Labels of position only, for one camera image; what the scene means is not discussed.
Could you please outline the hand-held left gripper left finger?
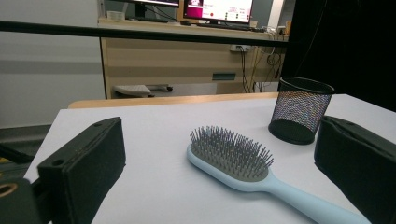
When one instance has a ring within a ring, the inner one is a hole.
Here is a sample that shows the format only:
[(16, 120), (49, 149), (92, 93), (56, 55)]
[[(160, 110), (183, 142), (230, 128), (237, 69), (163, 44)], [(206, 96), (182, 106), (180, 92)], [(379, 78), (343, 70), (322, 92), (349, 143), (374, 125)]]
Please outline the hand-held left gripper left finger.
[(95, 122), (38, 166), (53, 224), (91, 224), (126, 165), (121, 118)]

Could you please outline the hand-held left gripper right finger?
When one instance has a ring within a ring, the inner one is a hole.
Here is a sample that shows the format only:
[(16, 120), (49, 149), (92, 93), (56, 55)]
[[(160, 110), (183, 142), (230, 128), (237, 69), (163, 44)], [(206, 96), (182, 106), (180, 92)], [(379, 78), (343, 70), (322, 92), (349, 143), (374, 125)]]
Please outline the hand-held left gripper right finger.
[(373, 224), (396, 224), (396, 144), (351, 121), (320, 121), (315, 165)]

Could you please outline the black mesh pen holder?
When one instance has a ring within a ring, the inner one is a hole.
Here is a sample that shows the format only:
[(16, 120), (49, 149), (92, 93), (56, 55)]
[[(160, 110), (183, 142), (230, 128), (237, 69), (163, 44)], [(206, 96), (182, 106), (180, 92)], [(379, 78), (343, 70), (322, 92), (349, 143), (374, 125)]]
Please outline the black mesh pen holder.
[(313, 143), (333, 94), (334, 88), (326, 83), (305, 77), (282, 77), (269, 132), (291, 144)]

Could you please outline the light blue hairbrush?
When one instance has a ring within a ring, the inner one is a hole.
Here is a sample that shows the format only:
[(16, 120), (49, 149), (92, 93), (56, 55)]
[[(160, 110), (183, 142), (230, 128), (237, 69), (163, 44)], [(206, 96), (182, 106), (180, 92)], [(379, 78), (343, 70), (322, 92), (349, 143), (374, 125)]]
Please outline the light blue hairbrush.
[(318, 224), (371, 224), (361, 215), (290, 186), (275, 177), (266, 147), (218, 126), (191, 131), (188, 160), (224, 185), (243, 192), (267, 192)]

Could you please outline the white table cover sheet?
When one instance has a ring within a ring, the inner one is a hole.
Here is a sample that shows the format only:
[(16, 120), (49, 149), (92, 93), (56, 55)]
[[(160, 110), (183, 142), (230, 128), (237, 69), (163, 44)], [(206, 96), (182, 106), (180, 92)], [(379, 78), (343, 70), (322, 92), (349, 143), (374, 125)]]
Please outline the white table cover sheet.
[(77, 108), (60, 111), (26, 174), (95, 122), (122, 120), (126, 165), (93, 224), (314, 224), (265, 192), (231, 189), (187, 159), (193, 129), (218, 125), (262, 143), (280, 180), (349, 211), (356, 207), (315, 165), (314, 145), (286, 143), (268, 131), (275, 99)]

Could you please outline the white cabinet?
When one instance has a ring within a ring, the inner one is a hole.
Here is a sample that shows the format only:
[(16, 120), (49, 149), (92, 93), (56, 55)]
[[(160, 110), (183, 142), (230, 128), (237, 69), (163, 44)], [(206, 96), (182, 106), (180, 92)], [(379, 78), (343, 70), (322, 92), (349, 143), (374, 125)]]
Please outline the white cabinet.
[[(0, 0), (0, 21), (94, 27), (97, 0)], [(83, 99), (103, 99), (97, 37), (0, 32), (0, 128), (50, 124)]]

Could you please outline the white chair base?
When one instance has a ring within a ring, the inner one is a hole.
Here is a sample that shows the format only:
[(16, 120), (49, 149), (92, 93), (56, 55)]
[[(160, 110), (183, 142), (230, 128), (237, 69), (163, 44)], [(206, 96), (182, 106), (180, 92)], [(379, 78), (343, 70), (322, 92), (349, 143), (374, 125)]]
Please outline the white chair base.
[(133, 97), (153, 97), (153, 91), (173, 90), (172, 86), (164, 85), (117, 85), (113, 87), (114, 92)]

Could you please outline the light wooden table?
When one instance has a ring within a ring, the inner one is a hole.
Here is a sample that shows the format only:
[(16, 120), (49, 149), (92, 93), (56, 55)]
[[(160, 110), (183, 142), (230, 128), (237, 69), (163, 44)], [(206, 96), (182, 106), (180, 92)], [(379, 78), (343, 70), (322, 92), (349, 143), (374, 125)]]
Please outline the light wooden table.
[(100, 108), (100, 107), (121, 107), (139, 105), (174, 105), (174, 104), (195, 104), (233, 100), (250, 99), (275, 99), (277, 92), (256, 92), (256, 93), (233, 93), (216, 95), (193, 95), (174, 97), (153, 97), (153, 98), (127, 98), (127, 99), (106, 99), (106, 100), (83, 100), (76, 101), (68, 106), (69, 109), (77, 108)]

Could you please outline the black curtain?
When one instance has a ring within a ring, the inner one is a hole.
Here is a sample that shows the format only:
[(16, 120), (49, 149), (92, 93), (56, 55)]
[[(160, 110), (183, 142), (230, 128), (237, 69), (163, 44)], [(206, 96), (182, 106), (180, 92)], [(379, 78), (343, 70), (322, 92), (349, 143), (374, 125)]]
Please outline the black curtain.
[(296, 0), (281, 75), (396, 112), (396, 0)]

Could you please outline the light wooden office desk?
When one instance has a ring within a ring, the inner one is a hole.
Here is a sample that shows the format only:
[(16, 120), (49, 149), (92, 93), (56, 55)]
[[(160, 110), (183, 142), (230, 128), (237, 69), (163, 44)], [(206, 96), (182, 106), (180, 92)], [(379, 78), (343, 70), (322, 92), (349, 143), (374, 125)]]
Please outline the light wooden office desk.
[[(184, 26), (149, 21), (98, 20), (100, 28), (186, 32), (225, 35), (238, 31)], [(230, 44), (159, 41), (146, 39), (100, 39), (105, 93), (114, 98), (117, 85), (185, 85), (191, 90), (208, 84), (216, 93), (275, 91), (286, 50), (253, 46), (248, 52), (231, 52)], [(213, 80), (214, 73), (236, 73), (235, 80)]]

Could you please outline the white container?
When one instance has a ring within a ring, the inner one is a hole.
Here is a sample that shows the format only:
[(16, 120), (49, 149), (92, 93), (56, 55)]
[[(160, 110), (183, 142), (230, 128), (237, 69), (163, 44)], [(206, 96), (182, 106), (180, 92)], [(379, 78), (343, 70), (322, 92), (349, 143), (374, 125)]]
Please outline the white container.
[(112, 20), (112, 21), (124, 21), (125, 20), (125, 14), (123, 12), (119, 12), (119, 11), (108, 11), (106, 13), (106, 16), (109, 20)]

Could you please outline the grey desk label plate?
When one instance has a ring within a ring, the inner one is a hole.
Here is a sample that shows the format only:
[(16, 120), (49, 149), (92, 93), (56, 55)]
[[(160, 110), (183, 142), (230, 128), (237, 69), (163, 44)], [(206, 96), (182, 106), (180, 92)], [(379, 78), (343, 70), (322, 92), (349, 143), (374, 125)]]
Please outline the grey desk label plate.
[(228, 80), (235, 80), (236, 73), (214, 73), (212, 75), (213, 80), (218, 81), (228, 81)]

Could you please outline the dark computer monitor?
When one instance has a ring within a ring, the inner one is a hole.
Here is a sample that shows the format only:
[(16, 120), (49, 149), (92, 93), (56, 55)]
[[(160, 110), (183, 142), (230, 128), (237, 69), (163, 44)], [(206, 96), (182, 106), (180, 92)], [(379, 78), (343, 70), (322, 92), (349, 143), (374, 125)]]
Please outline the dark computer monitor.
[(134, 5), (134, 16), (146, 18), (147, 6), (179, 8), (179, 0), (122, 0), (126, 5)]

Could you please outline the black keyboard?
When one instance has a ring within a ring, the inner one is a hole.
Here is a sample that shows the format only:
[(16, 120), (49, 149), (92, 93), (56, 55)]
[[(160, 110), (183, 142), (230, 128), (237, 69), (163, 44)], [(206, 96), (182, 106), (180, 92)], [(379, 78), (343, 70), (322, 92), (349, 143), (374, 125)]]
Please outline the black keyboard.
[(214, 28), (214, 29), (225, 29), (225, 30), (235, 30), (235, 31), (250, 31), (252, 32), (253, 29), (246, 26), (238, 26), (238, 25), (226, 25), (226, 24), (215, 24), (215, 23), (195, 23), (198, 27), (205, 27), (205, 28)]

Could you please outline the monitor with pink screen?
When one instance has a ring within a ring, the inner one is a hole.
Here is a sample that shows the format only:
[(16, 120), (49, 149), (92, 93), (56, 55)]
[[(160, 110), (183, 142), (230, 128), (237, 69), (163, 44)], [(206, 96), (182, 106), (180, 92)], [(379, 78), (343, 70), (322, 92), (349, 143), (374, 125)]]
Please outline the monitor with pink screen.
[(183, 18), (249, 24), (253, 0), (184, 0)]

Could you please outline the black horizontal frame bar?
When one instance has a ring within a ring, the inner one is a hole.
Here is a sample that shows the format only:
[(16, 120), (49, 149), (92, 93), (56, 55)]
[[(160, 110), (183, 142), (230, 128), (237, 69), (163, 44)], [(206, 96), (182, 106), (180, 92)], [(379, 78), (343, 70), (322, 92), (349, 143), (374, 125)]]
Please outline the black horizontal frame bar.
[(232, 35), (228, 32), (225, 35), (205, 35), (204, 33), (190, 34), (186, 32), (143, 31), (125, 28), (92, 28), (18, 21), (0, 21), (0, 32), (181, 41), (279, 48), (286, 48), (289, 45), (287, 41), (271, 40), (270, 38), (265, 37), (264, 33), (237, 32), (235, 35)]

